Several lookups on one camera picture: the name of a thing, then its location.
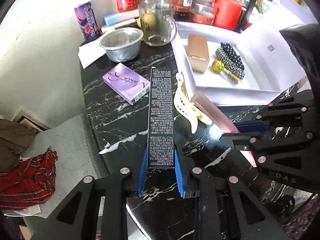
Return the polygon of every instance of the marble tabletop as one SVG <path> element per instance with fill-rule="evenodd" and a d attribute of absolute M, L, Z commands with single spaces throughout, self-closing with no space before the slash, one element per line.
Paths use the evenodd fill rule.
<path fill-rule="evenodd" d="M 139 166 L 148 133 L 149 95 L 131 106 L 101 79 L 115 65 L 104 55 L 88 68 L 80 67 L 91 127 L 100 150 L 107 149 L 100 155 L 107 173 L 119 171 L 122 167 Z M 168 67 L 173 73 L 174 92 L 177 88 L 177 65 L 170 44 L 150 47 L 142 43 L 140 54 L 125 65 L 148 80 L 152 66 Z M 262 108 L 239 106 L 220 109 L 232 122 L 241 122 L 250 120 Z M 219 177 L 239 177 L 262 203 L 273 202 L 288 192 L 292 194 L 292 188 L 258 175 L 257 169 L 240 152 L 226 152 L 219 142 L 222 132 L 216 125 L 207 126 L 199 122 L 196 133 L 192 134 L 189 121 L 173 109 L 175 143 L 180 143 L 183 154 L 191 157 L 196 166 L 204 168 L 216 160 L 215 165 L 208 166 L 206 170 Z M 278 128 L 270 136 L 281 137 L 290 133 L 294 131 Z M 148 170 L 142 197 L 128 198 L 127 204 L 150 239 L 193 239 L 195 200 L 180 198 L 173 169 Z"/>

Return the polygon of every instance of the polka dot fabric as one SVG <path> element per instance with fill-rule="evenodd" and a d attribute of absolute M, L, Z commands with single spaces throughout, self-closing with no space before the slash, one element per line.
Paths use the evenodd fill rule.
<path fill-rule="evenodd" d="M 224 67 L 229 70 L 233 75 L 235 75 L 240 80 L 243 80 L 244 78 L 244 71 L 237 67 L 235 63 L 233 63 L 227 54 L 223 51 L 222 48 L 218 48 L 216 51 L 216 56 L 218 60 L 222 61 L 224 63 Z"/>
<path fill-rule="evenodd" d="M 244 65 L 241 61 L 241 57 L 237 55 L 237 53 L 229 43 L 221 43 L 221 48 L 238 68 L 244 70 Z"/>

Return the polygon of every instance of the metal bowl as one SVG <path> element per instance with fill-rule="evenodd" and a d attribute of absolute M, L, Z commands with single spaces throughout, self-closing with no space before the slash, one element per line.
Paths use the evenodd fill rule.
<path fill-rule="evenodd" d="M 106 34 L 100 41 L 108 58 L 113 62 L 127 62 L 140 52 L 143 31 L 138 28 L 121 28 Z"/>

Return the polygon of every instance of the red plaid fabric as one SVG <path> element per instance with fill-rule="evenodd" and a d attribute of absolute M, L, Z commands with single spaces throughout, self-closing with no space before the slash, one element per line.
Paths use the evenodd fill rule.
<path fill-rule="evenodd" d="M 0 173 L 0 209 L 21 210 L 47 201 L 55 191 L 57 152 L 47 152 Z"/>

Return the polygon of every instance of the cream claw clip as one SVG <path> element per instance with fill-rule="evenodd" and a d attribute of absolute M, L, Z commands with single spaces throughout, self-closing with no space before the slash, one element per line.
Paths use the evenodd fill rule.
<path fill-rule="evenodd" d="M 174 106 L 176 107 L 177 111 L 187 118 L 191 123 L 191 132 L 196 133 L 198 128 L 198 119 L 207 125 L 211 125 L 211 119 L 202 113 L 193 103 L 191 103 L 184 94 L 182 90 L 182 84 L 184 82 L 183 75 L 177 73 L 176 79 L 178 81 L 178 87 L 173 100 Z"/>

